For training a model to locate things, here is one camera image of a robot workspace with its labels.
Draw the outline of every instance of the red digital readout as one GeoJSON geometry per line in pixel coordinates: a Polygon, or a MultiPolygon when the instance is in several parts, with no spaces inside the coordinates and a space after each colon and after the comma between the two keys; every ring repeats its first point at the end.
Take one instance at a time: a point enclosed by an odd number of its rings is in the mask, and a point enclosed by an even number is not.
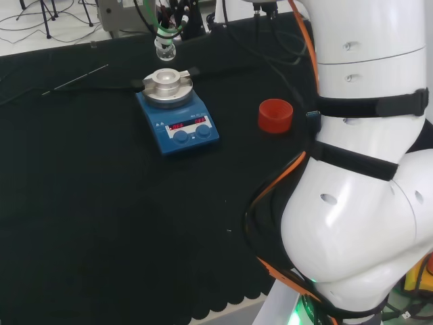
{"type": "Polygon", "coordinates": [[[170,130],[180,129],[181,127],[183,127],[183,123],[173,124],[170,125],[170,130]]]}
{"type": "Polygon", "coordinates": [[[194,124],[199,124],[199,123],[203,123],[203,122],[206,122],[206,118],[199,117],[199,118],[195,118],[194,120],[189,120],[189,121],[184,121],[182,123],[169,125],[168,128],[170,130],[177,130],[177,129],[180,129],[182,127],[187,127],[188,125],[194,125],[194,124]]]}

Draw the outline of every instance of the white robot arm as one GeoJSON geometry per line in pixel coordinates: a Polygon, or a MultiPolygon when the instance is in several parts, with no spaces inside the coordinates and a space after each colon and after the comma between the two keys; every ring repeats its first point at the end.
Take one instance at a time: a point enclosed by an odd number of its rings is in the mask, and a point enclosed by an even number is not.
{"type": "MultiPolygon", "coordinates": [[[[311,18],[322,98],[389,98],[427,87],[424,0],[300,2],[311,18]]],[[[385,181],[310,158],[287,203],[286,252],[337,308],[374,309],[433,251],[433,150],[406,154],[424,121],[322,116],[317,141],[399,165],[385,181]]]]}

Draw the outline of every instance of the black cable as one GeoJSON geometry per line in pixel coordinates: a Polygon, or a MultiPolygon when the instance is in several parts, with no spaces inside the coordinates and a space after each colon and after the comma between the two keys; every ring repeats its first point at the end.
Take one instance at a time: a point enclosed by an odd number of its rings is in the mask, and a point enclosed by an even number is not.
{"type": "Polygon", "coordinates": [[[20,17],[21,17],[21,15],[33,4],[33,3],[36,3],[36,2],[39,2],[39,0],[36,0],[36,1],[33,1],[30,5],[28,5],[27,7],[26,7],[26,9],[23,9],[21,12],[20,12],[20,14],[18,15],[18,17],[16,18],[16,20],[18,21],[18,19],[20,19],[20,17]]]}
{"type": "Polygon", "coordinates": [[[270,16],[267,16],[267,17],[268,17],[269,27],[271,29],[271,34],[272,34],[273,38],[275,39],[275,41],[277,42],[277,44],[284,51],[286,51],[287,53],[289,53],[290,55],[293,55],[293,56],[298,56],[298,57],[303,57],[303,58],[309,57],[309,55],[307,53],[305,53],[305,51],[304,52],[296,52],[293,49],[290,49],[289,47],[285,46],[281,42],[281,40],[279,39],[279,37],[278,37],[278,34],[277,34],[276,30],[275,30],[275,26],[274,26],[274,23],[273,23],[273,19],[270,16]]]}
{"type": "MultiPolygon", "coordinates": [[[[282,79],[284,85],[287,87],[287,89],[289,89],[290,93],[292,93],[293,98],[300,104],[300,106],[302,108],[304,108],[304,100],[302,98],[302,96],[299,94],[299,91],[292,86],[289,81],[287,80],[286,76],[279,70],[277,69],[270,61],[270,59],[268,59],[267,56],[265,56],[261,51],[260,51],[260,46],[258,46],[258,35],[260,34],[260,27],[259,27],[259,22],[260,22],[260,16],[259,15],[254,15],[254,20],[256,21],[256,42],[257,42],[257,50],[259,50],[259,54],[261,55],[261,57],[263,58],[263,60],[267,63],[267,65],[269,66],[269,68],[271,68],[276,74],[278,74],[280,76],[280,78],[282,79]]],[[[292,62],[293,65],[296,65],[299,63],[300,61],[300,57],[298,57],[294,62],[292,62]]]]}
{"type": "Polygon", "coordinates": [[[146,25],[146,28],[155,36],[155,37],[160,37],[161,39],[174,39],[175,37],[178,37],[182,32],[183,32],[183,28],[182,30],[180,30],[179,32],[177,32],[176,34],[173,34],[171,36],[162,36],[159,35],[150,25],[149,23],[146,21],[146,19],[144,18],[143,14],[141,13],[140,7],[138,6],[137,0],[134,0],[134,5],[135,5],[135,9],[137,10],[138,15],[140,16],[141,20],[144,22],[144,24],[146,25]]]}
{"type": "MultiPolygon", "coordinates": [[[[100,27],[100,26],[102,26],[102,25],[101,25],[100,23],[98,23],[98,25],[97,25],[97,26],[96,26],[96,27],[95,27],[95,28],[94,28],[94,29],[93,29],[89,34],[86,34],[85,36],[80,37],[80,38],[78,38],[78,39],[73,39],[73,40],[71,40],[71,41],[63,41],[63,40],[61,40],[61,39],[56,39],[53,35],[51,36],[51,38],[54,39],[54,40],[57,41],[57,42],[60,42],[60,43],[73,43],[73,42],[75,42],[75,41],[80,41],[81,39],[85,39],[86,37],[92,35],[94,32],[96,32],[96,30],[97,30],[98,27],[100,27]]],[[[11,42],[11,41],[9,41],[9,40],[7,40],[7,39],[2,39],[1,37],[0,37],[0,39],[1,39],[2,41],[6,41],[6,42],[11,43],[11,44],[16,44],[16,43],[18,43],[18,42],[21,42],[21,41],[25,40],[26,38],[32,36],[33,34],[35,34],[35,33],[37,33],[37,32],[41,32],[41,33],[43,33],[44,35],[47,34],[47,33],[44,32],[43,30],[36,29],[36,30],[35,30],[34,32],[32,32],[31,34],[29,34],[29,35],[23,37],[22,39],[18,39],[17,41],[14,41],[14,42],[11,42]]]]}
{"type": "MultiPolygon", "coordinates": [[[[64,12],[64,11],[70,9],[70,8],[74,5],[74,1],[75,1],[75,0],[72,0],[72,3],[70,4],[69,7],[63,9],[62,11],[60,11],[60,12],[58,12],[58,13],[61,13],[61,12],[64,12]]],[[[20,14],[20,15],[21,15],[21,16],[30,16],[30,15],[40,15],[40,14],[42,14],[42,12],[35,12],[35,13],[31,13],[31,14],[20,14]]],[[[5,20],[11,19],[11,18],[15,18],[15,17],[18,17],[18,16],[19,16],[19,15],[6,17],[6,18],[0,20],[0,23],[4,22],[5,20]]],[[[29,30],[29,29],[32,29],[32,28],[35,28],[35,27],[39,27],[40,25],[43,25],[43,24],[44,24],[44,22],[42,22],[42,23],[40,23],[40,24],[37,24],[37,25],[34,25],[34,26],[31,26],[31,27],[26,27],[26,28],[20,28],[20,29],[0,28],[0,30],[7,30],[7,31],[29,30]]]]}
{"type": "MultiPolygon", "coordinates": [[[[423,275],[424,270],[425,270],[425,268],[427,266],[428,259],[430,258],[431,255],[432,254],[427,255],[427,257],[425,257],[424,260],[421,263],[421,266],[420,266],[419,272],[418,272],[418,276],[417,276],[417,282],[416,282],[416,285],[415,285],[415,290],[413,291],[414,295],[418,294],[419,286],[421,285],[422,275],[423,275]]],[[[398,309],[396,311],[382,313],[382,320],[386,321],[386,320],[392,320],[394,318],[400,317],[406,311],[409,311],[409,309],[413,306],[413,303],[414,303],[415,300],[416,300],[416,298],[411,298],[409,300],[409,303],[407,304],[407,306],[405,308],[403,308],[402,310],[398,309]]]]}
{"type": "Polygon", "coordinates": [[[277,58],[272,58],[271,56],[266,56],[266,55],[262,55],[256,51],[254,51],[253,49],[249,48],[248,46],[244,45],[231,31],[231,27],[229,26],[229,19],[227,17],[227,7],[225,4],[225,0],[223,0],[223,13],[224,13],[224,21],[225,21],[225,26],[227,29],[227,33],[229,34],[230,38],[233,40],[233,42],[235,42],[236,44],[238,44],[243,50],[247,51],[248,53],[252,54],[253,56],[259,57],[259,58],[266,58],[269,61],[278,63],[278,64],[283,64],[286,66],[293,66],[293,62],[286,62],[277,58]]]}

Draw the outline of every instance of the red plastic cap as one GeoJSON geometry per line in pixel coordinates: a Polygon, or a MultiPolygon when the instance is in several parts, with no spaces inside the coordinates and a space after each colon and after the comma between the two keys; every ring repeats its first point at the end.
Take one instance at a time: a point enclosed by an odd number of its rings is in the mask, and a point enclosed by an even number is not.
{"type": "Polygon", "coordinates": [[[293,107],[284,100],[265,100],[258,108],[258,126],[268,133],[284,133],[290,130],[293,107]]]}

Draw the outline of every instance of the thin wire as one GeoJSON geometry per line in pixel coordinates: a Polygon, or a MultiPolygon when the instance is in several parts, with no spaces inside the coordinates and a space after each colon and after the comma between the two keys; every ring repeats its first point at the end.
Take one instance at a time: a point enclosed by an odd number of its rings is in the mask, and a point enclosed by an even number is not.
{"type": "MultiPolygon", "coordinates": [[[[75,0],[72,0],[72,3],[70,4],[69,7],[63,9],[62,11],[60,11],[58,13],[65,12],[65,10],[68,10],[69,8],[71,8],[74,5],[74,1],[75,0]]],[[[42,14],[42,12],[35,12],[35,13],[31,13],[31,14],[22,14],[21,16],[40,15],[40,14],[42,14]]],[[[19,15],[15,15],[15,16],[10,16],[10,17],[4,18],[4,19],[0,20],[0,23],[4,22],[5,20],[11,19],[11,18],[15,18],[15,17],[18,17],[18,16],[19,15]]],[[[29,29],[32,29],[32,28],[35,28],[35,27],[39,27],[40,25],[43,25],[44,23],[45,22],[42,22],[40,24],[31,26],[31,27],[27,27],[27,28],[20,28],[20,29],[0,28],[0,30],[8,30],[8,31],[29,30],[29,29]]]]}
{"type": "Polygon", "coordinates": [[[9,40],[7,40],[7,39],[2,39],[1,37],[0,37],[0,39],[1,39],[2,41],[5,41],[5,42],[11,43],[11,44],[16,44],[16,43],[19,43],[19,42],[25,40],[26,38],[32,36],[33,34],[36,34],[37,32],[42,32],[42,30],[40,30],[40,29],[36,29],[36,30],[35,30],[34,32],[32,32],[31,34],[29,34],[29,35],[23,37],[22,39],[18,39],[17,41],[14,41],[14,42],[9,41],[9,40]]]}
{"type": "MultiPolygon", "coordinates": [[[[98,24],[98,25],[93,29],[93,31],[91,31],[89,34],[86,34],[85,36],[80,37],[79,39],[73,39],[73,40],[71,40],[71,41],[63,41],[63,40],[61,40],[61,39],[56,39],[54,36],[51,36],[51,38],[54,39],[54,40],[57,41],[57,42],[60,42],[60,43],[72,43],[72,42],[75,42],[75,41],[80,41],[81,39],[85,39],[85,38],[88,37],[89,35],[92,35],[94,32],[96,32],[96,30],[98,29],[98,27],[101,27],[101,26],[102,26],[102,25],[99,23],[99,24],[98,24]]],[[[14,42],[9,41],[9,40],[7,40],[7,39],[2,39],[1,37],[0,37],[0,39],[1,39],[2,41],[6,41],[6,42],[11,43],[11,44],[16,44],[16,43],[18,43],[18,42],[21,42],[21,41],[25,40],[26,38],[32,36],[33,34],[35,34],[35,33],[37,33],[37,32],[41,32],[41,33],[43,33],[44,35],[47,34],[47,33],[44,32],[43,30],[36,29],[36,30],[35,30],[34,32],[32,32],[31,34],[29,34],[29,35],[23,37],[22,39],[18,39],[17,41],[14,41],[14,42]]]]}
{"type": "Polygon", "coordinates": [[[18,21],[18,19],[20,19],[20,17],[21,17],[21,15],[33,4],[33,3],[36,3],[36,2],[39,2],[39,0],[36,0],[36,1],[33,1],[30,5],[28,5],[27,7],[26,7],[26,9],[23,9],[21,12],[20,12],[20,14],[18,15],[18,17],[16,18],[16,20],[18,21]]]}
{"type": "Polygon", "coordinates": [[[62,12],[62,14],[68,14],[68,15],[74,17],[75,19],[80,20],[81,22],[84,22],[86,25],[89,24],[89,22],[86,22],[86,21],[78,18],[77,16],[75,16],[74,14],[71,14],[70,12],[62,12]]]}
{"type": "MultiPolygon", "coordinates": [[[[86,3],[86,5],[91,5],[92,7],[97,7],[96,3],[88,3],[87,1],[85,3],[86,3]]],[[[83,0],[78,0],[78,4],[82,5],[83,4],[83,0]]]]}

